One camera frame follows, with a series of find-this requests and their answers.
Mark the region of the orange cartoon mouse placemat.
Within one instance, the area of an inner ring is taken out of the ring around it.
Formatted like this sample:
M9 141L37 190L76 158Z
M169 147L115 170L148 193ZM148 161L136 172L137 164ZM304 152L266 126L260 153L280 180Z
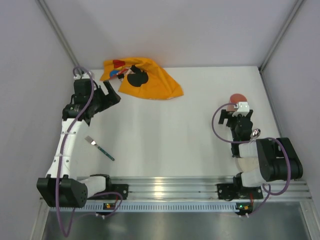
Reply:
M169 100L184 95L181 85L164 68L145 57L104 61L100 80L119 80L120 93L146 100Z

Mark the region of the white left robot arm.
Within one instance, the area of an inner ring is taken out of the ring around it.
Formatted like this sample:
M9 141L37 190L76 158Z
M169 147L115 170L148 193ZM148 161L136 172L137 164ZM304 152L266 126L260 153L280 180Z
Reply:
M101 85L90 79L73 83L74 94L62 110L61 135L52 164L45 177L37 180L36 188L49 207L82 208L87 199L113 190L107 174L94 174L77 180L80 148L88 135L92 118L121 100L112 85Z

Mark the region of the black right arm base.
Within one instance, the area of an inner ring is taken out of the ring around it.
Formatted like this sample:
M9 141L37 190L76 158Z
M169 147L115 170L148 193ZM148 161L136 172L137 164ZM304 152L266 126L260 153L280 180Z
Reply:
M217 186L217 194L219 200L261 200L263 193L260 186L245 187L242 183L241 175L238 174L232 179L232 183L219 183Z

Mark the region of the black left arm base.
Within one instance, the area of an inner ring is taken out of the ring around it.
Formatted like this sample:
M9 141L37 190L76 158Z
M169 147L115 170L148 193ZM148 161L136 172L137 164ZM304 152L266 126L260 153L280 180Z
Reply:
M123 200L126 200L129 194L128 184L112 184L107 190L96 193L94 196L90 197L89 200L120 200L120 197L115 194L99 195L107 192L116 192L122 196Z

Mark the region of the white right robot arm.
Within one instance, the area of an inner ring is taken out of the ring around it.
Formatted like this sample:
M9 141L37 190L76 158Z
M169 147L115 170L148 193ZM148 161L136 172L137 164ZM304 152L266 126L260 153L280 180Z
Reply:
M257 166L234 177L237 188L256 188L278 180L297 180L303 176L302 163L287 137L276 139L258 138L259 129L253 129L251 115L253 111L237 114L222 109L218 123L225 120L230 128L232 140L231 153L234 158L257 160Z

